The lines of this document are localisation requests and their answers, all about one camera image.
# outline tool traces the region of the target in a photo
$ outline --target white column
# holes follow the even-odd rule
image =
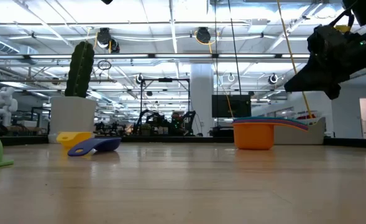
[[[213,94],[213,68],[211,64],[191,65],[191,110],[195,110],[199,116],[193,123],[194,134],[202,132],[208,136],[208,132],[214,126],[212,118],[212,94]]]

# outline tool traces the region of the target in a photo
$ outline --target white pot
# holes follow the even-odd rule
[[[59,96],[50,99],[52,117],[50,118],[49,143],[57,143],[59,132],[93,132],[94,112],[97,102],[77,96]]]

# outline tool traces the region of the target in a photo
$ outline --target ceiling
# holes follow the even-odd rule
[[[312,0],[281,2],[283,19],[290,33],[294,54],[308,54],[306,38],[313,33],[313,29],[320,24],[330,23],[343,10],[340,1],[333,0],[328,1],[330,4],[314,4]],[[346,24],[347,19],[343,18],[339,23]],[[85,39],[94,45],[96,33],[101,27],[110,28],[111,35],[121,47],[121,54],[209,54],[209,46],[199,44],[191,36],[199,27],[207,27],[212,35],[215,43],[211,45],[211,52],[214,54],[233,54],[235,51],[238,54],[288,54],[275,1],[231,0],[230,13],[228,1],[225,0],[217,0],[216,5],[213,0],[114,0],[110,5],[105,5],[100,0],[28,0],[25,3],[18,0],[0,0],[0,39],[11,45],[32,47],[39,54],[70,55],[74,46]],[[356,21],[353,29],[358,28]],[[95,51],[97,54],[108,53],[98,45]],[[92,82],[91,89],[134,89],[138,87],[135,78],[140,73],[144,78],[189,78],[191,64],[198,63],[195,60],[150,58],[109,61],[113,63],[112,68],[103,73],[97,70],[95,63],[94,69],[97,72],[92,79],[99,79],[101,75],[101,79],[113,82]],[[301,69],[305,63],[305,59],[297,60],[296,66]],[[69,71],[68,64],[69,60],[39,60],[35,65],[17,60],[0,60],[0,69],[3,69],[0,70],[0,78],[25,79],[29,77],[29,73],[31,76],[37,73],[36,79],[65,79],[65,74]],[[228,79],[230,75],[236,77],[236,63],[233,60],[221,60],[217,67],[223,87],[238,88],[237,78],[232,82]],[[288,58],[279,61],[241,60],[238,68],[241,86],[246,89],[278,88],[294,75]],[[270,86],[267,78],[273,73],[284,79],[281,78],[277,85]],[[65,86],[64,83],[31,83],[27,88],[61,90]],[[154,83],[151,88],[181,90],[154,93],[152,98],[188,97],[179,83]],[[117,103],[131,103],[131,108],[136,106],[133,103],[138,103],[134,99],[135,93],[98,93],[104,97],[99,100],[100,103],[108,99]],[[42,94],[59,95],[58,92]],[[267,92],[258,92],[255,97],[262,98],[264,94]],[[183,104],[165,105],[161,108],[187,109]]]

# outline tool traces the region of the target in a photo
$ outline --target black monitor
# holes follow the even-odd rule
[[[252,107],[250,104],[250,95],[232,95],[228,96],[232,114],[235,118],[244,118],[252,116]],[[231,112],[228,106],[226,95],[212,95],[212,117],[230,118]]]

